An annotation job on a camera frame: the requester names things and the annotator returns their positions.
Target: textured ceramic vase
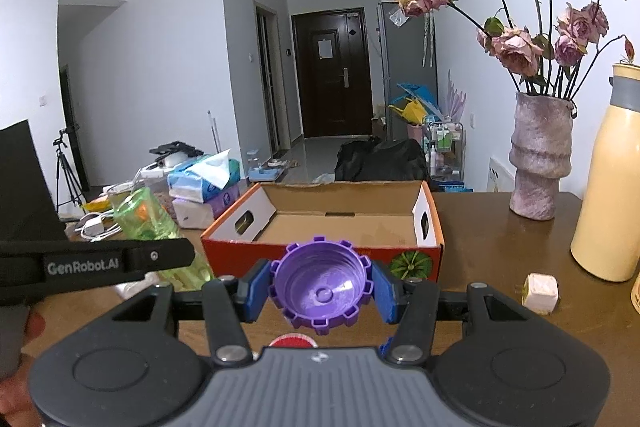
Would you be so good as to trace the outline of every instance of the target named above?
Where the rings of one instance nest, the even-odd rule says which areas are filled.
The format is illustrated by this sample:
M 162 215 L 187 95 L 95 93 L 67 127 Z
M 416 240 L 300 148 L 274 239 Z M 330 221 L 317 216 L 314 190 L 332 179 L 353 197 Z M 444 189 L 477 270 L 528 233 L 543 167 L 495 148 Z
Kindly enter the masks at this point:
M 509 161 L 516 167 L 510 208 L 537 221 L 553 219 L 560 178 L 571 172 L 573 103 L 516 93 Z

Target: white wall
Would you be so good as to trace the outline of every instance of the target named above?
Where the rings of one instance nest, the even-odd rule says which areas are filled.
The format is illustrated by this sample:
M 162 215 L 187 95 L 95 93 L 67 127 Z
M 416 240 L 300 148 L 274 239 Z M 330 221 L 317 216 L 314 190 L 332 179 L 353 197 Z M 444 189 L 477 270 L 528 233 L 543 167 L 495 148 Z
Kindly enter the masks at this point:
M 268 8 L 277 16 L 290 139 L 294 140 L 302 134 L 294 61 L 292 56 L 286 55 L 286 49 L 293 48 L 286 0 L 224 0 L 228 63 L 243 160 L 244 153 L 252 149 L 259 149 L 265 159 L 270 155 L 260 77 L 255 3 Z M 249 55 L 254 56 L 253 62 L 249 61 Z
M 369 70 L 371 73 L 371 100 L 373 101 L 374 112 L 377 104 L 385 103 L 382 54 L 380 40 L 376 32 L 379 2 L 380 0 L 287 0 L 289 15 L 344 8 L 364 8 L 364 17 L 367 23 L 367 45 L 369 47 Z
M 548 1 L 543 2 L 543 21 L 548 29 Z M 570 2 L 581 8 L 591 0 L 554 0 L 554 16 L 557 16 Z M 608 38 L 627 33 L 633 42 L 640 42 L 640 13 L 636 7 L 640 0 L 602 0 L 602 6 L 609 18 Z M 534 30 L 538 26 L 533 0 L 507 0 L 511 16 L 519 26 L 527 25 Z M 483 22 L 493 16 L 501 6 L 500 0 L 460 0 L 458 5 L 476 20 Z M 468 93 L 463 123 L 468 129 L 465 178 L 475 190 L 485 190 L 490 156 L 495 156 L 511 171 L 508 162 L 513 132 L 513 111 L 515 108 L 514 86 L 507 71 L 494 58 L 487 57 L 476 42 L 473 26 L 458 13 L 441 9 L 436 14 L 436 38 L 438 53 L 438 77 L 447 78 L 447 70 L 457 87 Z M 589 62 L 593 56 L 590 48 Z M 622 44 L 612 44 L 598 59 L 575 99 L 578 118 L 574 121 L 573 170 L 561 181 L 561 190 L 568 190 L 579 196 L 584 193 L 591 150 L 595 134 L 609 103 L 609 76 L 611 65 L 621 55 Z M 469 115 L 476 115 L 476 128 L 468 126 Z
M 207 110 L 239 157 L 223 0 L 129 0 L 81 41 L 69 80 L 94 184 L 130 179 L 162 143 L 211 152 Z
M 65 127 L 57 24 L 58 0 L 0 0 L 0 128 L 29 120 L 51 192 L 55 191 L 56 168 L 52 142 Z M 38 98 L 43 95 L 48 103 L 40 107 Z

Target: black bag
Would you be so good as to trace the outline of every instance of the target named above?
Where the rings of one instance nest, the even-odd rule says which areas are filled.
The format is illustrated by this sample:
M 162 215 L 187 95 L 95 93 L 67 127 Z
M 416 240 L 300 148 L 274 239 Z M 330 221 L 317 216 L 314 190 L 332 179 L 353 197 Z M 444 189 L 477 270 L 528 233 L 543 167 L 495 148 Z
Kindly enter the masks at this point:
M 426 180 L 427 160 L 413 139 L 380 143 L 380 138 L 344 144 L 335 180 L 344 182 Z

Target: paper sticker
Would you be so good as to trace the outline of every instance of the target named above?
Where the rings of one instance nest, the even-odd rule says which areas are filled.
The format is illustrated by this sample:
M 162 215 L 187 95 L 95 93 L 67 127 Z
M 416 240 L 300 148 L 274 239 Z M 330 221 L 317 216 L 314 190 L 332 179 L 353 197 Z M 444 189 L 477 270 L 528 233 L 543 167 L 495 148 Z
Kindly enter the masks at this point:
M 320 58 L 334 58 L 334 48 L 331 45 L 331 41 L 326 39 L 318 41 L 318 53 Z

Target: purple bottle cap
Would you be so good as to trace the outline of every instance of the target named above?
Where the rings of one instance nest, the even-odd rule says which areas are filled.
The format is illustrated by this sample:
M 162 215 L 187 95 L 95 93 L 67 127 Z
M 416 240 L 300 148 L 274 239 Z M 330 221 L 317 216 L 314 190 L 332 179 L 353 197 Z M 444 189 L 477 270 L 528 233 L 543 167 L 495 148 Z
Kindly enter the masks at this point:
M 360 306 L 373 292 L 371 261 L 358 255 L 349 241 L 328 241 L 287 247 L 280 261 L 271 263 L 270 296 L 295 328 L 314 328 L 318 335 L 341 324 L 353 326 Z

